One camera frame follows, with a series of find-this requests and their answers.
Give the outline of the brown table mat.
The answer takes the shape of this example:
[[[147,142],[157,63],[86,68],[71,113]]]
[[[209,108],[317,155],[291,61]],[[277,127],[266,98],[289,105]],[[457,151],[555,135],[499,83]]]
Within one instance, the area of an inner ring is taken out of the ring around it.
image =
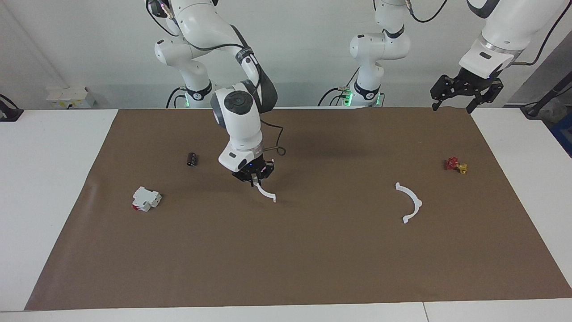
[[[26,310],[572,297],[464,110],[263,118],[286,129],[264,156],[276,203],[220,165],[210,110],[119,111]],[[396,182],[423,202],[408,224]],[[140,186],[163,197],[149,212]]]

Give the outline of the red and yellow valve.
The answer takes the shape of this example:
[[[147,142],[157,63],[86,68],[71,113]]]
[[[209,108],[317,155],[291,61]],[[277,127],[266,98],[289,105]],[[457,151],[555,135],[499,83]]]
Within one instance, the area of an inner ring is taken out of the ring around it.
[[[468,165],[466,163],[460,163],[457,157],[450,157],[445,162],[445,168],[447,170],[454,170],[460,174],[466,174],[468,172]]]

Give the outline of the white circuit breaker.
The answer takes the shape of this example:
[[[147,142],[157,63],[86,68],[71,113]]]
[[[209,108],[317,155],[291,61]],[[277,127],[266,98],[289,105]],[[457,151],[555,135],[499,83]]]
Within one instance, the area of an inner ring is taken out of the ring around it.
[[[133,194],[131,207],[136,211],[149,212],[151,208],[155,208],[159,205],[162,198],[159,192],[150,191],[140,186]]]

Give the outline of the blue box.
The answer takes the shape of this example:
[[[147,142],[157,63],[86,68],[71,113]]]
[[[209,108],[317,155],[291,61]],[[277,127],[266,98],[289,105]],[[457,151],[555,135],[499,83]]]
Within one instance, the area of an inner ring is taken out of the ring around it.
[[[572,158],[572,112],[554,124],[550,128],[550,132],[564,151]]]

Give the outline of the white half-ring pipe clamp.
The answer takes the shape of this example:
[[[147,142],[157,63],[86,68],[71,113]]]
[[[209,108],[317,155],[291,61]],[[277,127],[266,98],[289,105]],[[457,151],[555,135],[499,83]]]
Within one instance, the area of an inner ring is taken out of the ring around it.
[[[409,189],[409,188],[406,187],[406,186],[402,186],[402,185],[400,184],[400,182],[396,182],[396,183],[395,183],[395,189],[396,189],[396,191],[400,191],[400,192],[405,193],[405,194],[408,195],[408,197],[411,198],[411,200],[412,200],[412,203],[413,203],[413,212],[412,212],[411,214],[409,214],[409,215],[406,215],[406,216],[403,216],[403,217],[402,217],[402,222],[403,222],[403,224],[408,224],[409,220],[412,219],[412,218],[414,218],[414,217],[418,214],[418,212],[419,212],[421,206],[423,205],[423,202],[422,202],[422,200],[420,200],[420,199],[417,197],[417,195],[415,194],[415,192],[413,192],[411,189]]]
[[[264,190],[264,188],[262,187],[261,182],[259,181],[258,178],[254,179],[254,182],[253,182],[253,183],[254,183],[254,186],[257,188],[257,190],[259,191],[259,193],[260,193],[262,196],[264,196],[264,197],[266,197],[266,198],[268,198],[268,199],[271,199],[273,203],[276,203],[276,202],[277,202],[277,196],[276,196],[276,194],[273,194],[273,193],[270,193],[270,192]]]

